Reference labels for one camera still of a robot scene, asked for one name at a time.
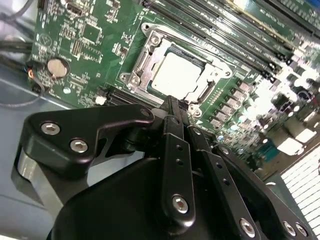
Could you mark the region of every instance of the chip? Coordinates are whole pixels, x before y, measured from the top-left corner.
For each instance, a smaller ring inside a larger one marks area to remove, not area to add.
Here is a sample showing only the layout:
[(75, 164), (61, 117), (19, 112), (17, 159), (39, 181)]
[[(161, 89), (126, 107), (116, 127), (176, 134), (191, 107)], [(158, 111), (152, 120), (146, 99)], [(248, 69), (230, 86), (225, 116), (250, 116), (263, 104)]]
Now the chip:
[(96, 43), (100, 38), (101, 30), (90, 24), (86, 24), (83, 28), (82, 37), (89, 42)]
[(197, 88), (201, 71), (201, 68), (192, 62), (169, 52), (151, 86), (164, 95), (182, 100)]

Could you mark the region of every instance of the black metal arm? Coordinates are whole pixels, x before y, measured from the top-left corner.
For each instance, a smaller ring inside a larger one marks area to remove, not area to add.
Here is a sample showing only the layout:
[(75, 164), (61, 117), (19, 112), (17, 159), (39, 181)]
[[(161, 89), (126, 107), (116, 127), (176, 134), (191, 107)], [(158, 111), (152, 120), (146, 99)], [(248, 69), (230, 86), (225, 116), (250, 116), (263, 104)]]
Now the black metal arm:
[[(56, 218), (51, 240), (314, 239), (214, 139), (190, 125), (171, 96), (152, 110), (131, 104), (37, 113), (24, 123), (12, 179)], [(133, 151), (144, 158), (88, 187), (101, 152)]]

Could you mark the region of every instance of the cpu socket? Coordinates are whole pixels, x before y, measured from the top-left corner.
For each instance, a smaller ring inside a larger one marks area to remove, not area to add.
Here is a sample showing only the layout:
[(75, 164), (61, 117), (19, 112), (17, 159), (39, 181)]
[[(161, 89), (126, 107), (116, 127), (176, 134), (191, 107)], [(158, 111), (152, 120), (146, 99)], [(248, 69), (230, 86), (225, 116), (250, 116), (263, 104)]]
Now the cpu socket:
[(141, 53), (132, 72), (120, 74), (120, 79), (136, 94), (159, 104), (171, 95), (199, 105), (218, 81), (232, 76), (224, 61), (212, 55), (213, 61), (206, 59), (201, 46), (191, 51), (197, 43), (189, 37), (167, 26), (147, 22), (141, 29), (147, 37)]

